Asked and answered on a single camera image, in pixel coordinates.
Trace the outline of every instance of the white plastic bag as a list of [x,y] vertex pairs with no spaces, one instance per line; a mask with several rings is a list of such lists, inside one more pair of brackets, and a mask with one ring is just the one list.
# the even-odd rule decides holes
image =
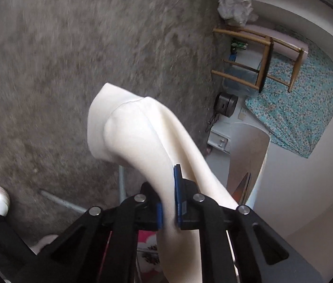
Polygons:
[[251,0],[219,0],[218,12],[224,20],[231,20],[232,25],[244,26],[247,21],[256,21]]

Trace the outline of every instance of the cream fabric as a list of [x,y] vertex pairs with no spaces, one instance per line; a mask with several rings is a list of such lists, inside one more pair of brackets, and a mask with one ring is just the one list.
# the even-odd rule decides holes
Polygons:
[[231,209],[238,205],[175,115],[155,99],[107,83],[90,106],[88,145],[97,159],[139,170],[160,196],[164,226],[157,241],[168,281],[201,282],[199,234],[175,225],[173,167],[181,164],[182,176],[195,181],[200,192],[219,205]]

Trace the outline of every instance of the metal screw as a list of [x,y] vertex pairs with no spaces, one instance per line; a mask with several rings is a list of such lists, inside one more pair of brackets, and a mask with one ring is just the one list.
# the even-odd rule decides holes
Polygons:
[[246,205],[241,205],[239,206],[238,211],[243,215],[248,215],[250,213],[250,208]]
[[137,194],[135,197],[134,197],[135,201],[136,202],[144,202],[147,197],[143,194]]
[[203,200],[205,200],[205,196],[202,194],[195,194],[192,198],[197,202],[203,202]]
[[94,206],[89,209],[89,215],[97,216],[101,214],[101,209],[98,206]]

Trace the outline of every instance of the blue floral fabric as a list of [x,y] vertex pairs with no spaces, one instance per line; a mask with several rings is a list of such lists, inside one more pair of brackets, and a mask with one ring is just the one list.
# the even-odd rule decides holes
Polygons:
[[[276,30],[307,43],[308,57],[291,93],[267,78],[262,93],[245,104],[269,128],[273,143],[308,158],[333,116],[333,62],[304,36],[281,26]],[[268,73],[289,82],[293,66],[293,60],[274,52]]]

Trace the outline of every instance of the drawer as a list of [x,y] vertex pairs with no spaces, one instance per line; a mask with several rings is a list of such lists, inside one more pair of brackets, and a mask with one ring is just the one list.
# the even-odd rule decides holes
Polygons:
[[213,146],[214,148],[222,150],[224,152],[229,151],[228,138],[223,137],[214,132],[210,132],[209,139],[207,140],[207,144],[209,144],[210,146]]

